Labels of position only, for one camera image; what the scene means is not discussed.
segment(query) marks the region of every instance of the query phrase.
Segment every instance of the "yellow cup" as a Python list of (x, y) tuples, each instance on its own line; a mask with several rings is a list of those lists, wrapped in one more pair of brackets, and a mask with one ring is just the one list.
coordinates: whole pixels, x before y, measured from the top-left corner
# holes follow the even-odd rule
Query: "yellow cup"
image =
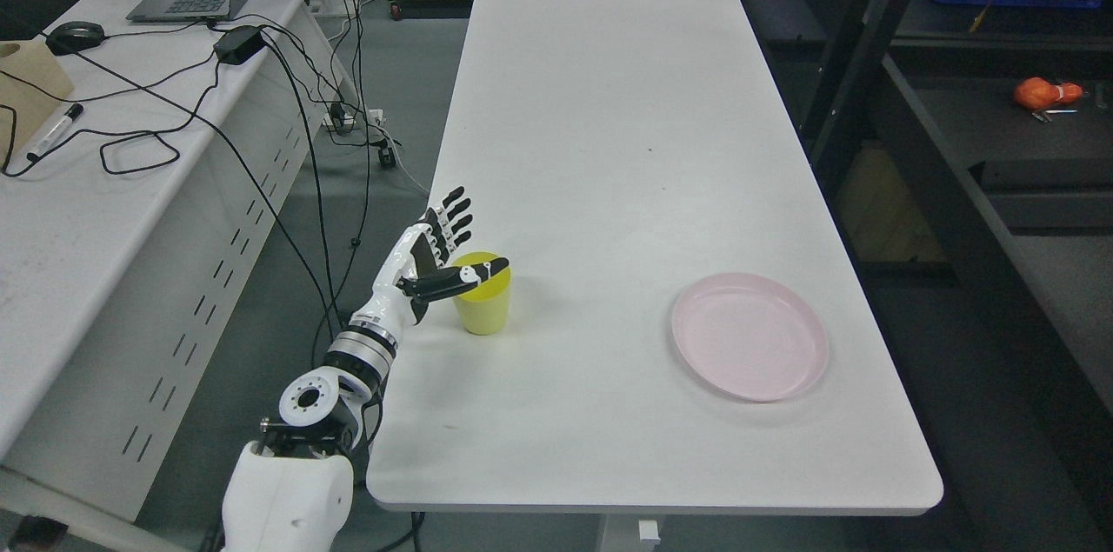
[[(456, 267), (465, 264), (481, 264), (498, 258), (491, 253), (469, 253), (456, 258)], [(479, 287), (452, 298), (460, 313), (464, 329), (473, 335), (490, 335), (506, 325), (510, 313), (510, 268), (499, 272)]]

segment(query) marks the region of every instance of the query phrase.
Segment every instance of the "white desk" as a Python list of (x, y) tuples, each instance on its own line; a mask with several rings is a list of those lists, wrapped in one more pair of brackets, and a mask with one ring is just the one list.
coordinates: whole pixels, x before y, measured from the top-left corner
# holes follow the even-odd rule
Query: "white desk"
[[(508, 256), (511, 317), (410, 331), (367, 486), (395, 510), (912, 515), (943, 492), (738, 0), (475, 0), (433, 196)], [(830, 359), (750, 404), (673, 349), (716, 272), (806, 299)]]
[[(109, 36), (175, 28), (125, 21), (139, 1), (82, 0), (59, 21), (100, 22)], [(293, 30), (327, 71), (329, 45), (303, 0), (250, 0), (243, 13)], [(85, 53), (150, 83), (204, 60), (218, 38), (199, 26), (111, 38)], [(279, 45), (317, 89), (289, 41)], [(80, 58), (59, 61), (75, 81), (71, 97), (127, 88)], [(214, 68), (156, 91), (193, 107)], [(142, 92), (85, 106), (73, 128), (158, 129), (186, 117)], [(324, 108), (308, 112), (315, 132)], [(223, 66), (200, 114), (227, 132), (280, 207), (307, 146), (277, 58), (264, 50)], [(274, 221), (211, 129), (198, 121), (167, 139), (180, 159), (139, 175), (106, 175), (97, 156), (106, 139), (82, 136), (26, 178), (0, 180), (0, 504), (57, 515), (78, 534), (112, 531), (138, 513)], [(166, 156), (144, 140), (115, 160), (135, 167)]]

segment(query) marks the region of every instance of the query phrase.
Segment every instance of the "marker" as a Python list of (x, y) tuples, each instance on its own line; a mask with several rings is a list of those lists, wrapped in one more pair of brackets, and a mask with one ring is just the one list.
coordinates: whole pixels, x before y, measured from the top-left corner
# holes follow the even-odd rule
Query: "marker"
[(81, 115), (81, 111), (85, 111), (85, 107), (80, 105), (72, 105), (68, 108), (66, 114), (62, 116), (62, 119), (58, 120), (58, 124), (55, 125), (55, 128), (50, 129), (50, 132), (48, 132), (47, 136), (45, 136), (42, 140), (40, 140), (39, 144), (27, 154), (27, 160), (32, 164), (38, 162), (39, 159), (46, 155), (47, 150), (50, 150), (53, 147), (58, 137), (66, 132), (70, 125), (73, 124), (73, 120)]

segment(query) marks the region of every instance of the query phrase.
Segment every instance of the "robotic arm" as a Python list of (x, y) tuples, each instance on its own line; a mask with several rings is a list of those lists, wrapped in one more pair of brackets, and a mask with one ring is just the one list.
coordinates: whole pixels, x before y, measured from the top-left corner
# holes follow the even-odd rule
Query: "robotic arm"
[(471, 233), (464, 188), (430, 207), (394, 244), (371, 299), (334, 338), (321, 366), (283, 392), (280, 422), (240, 452), (224, 499), (225, 552), (326, 552), (347, 521), (349, 456), (370, 448), (383, 385), (406, 327), (435, 299), (469, 292), (509, 266), (505, 258), (445, 267)]

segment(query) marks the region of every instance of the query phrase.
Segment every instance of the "red toy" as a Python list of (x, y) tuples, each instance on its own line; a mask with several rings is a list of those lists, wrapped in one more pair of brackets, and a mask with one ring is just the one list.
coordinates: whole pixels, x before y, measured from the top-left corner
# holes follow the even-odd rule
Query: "red toy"
[(1081, 86), (1074, 83), (1051, 85), (1043, 79), (1022, 81), (1013, 91), (1013, 100), (1030, 111), (1043, 111), (1053, 105), (1070, 105), (1082, 97)]

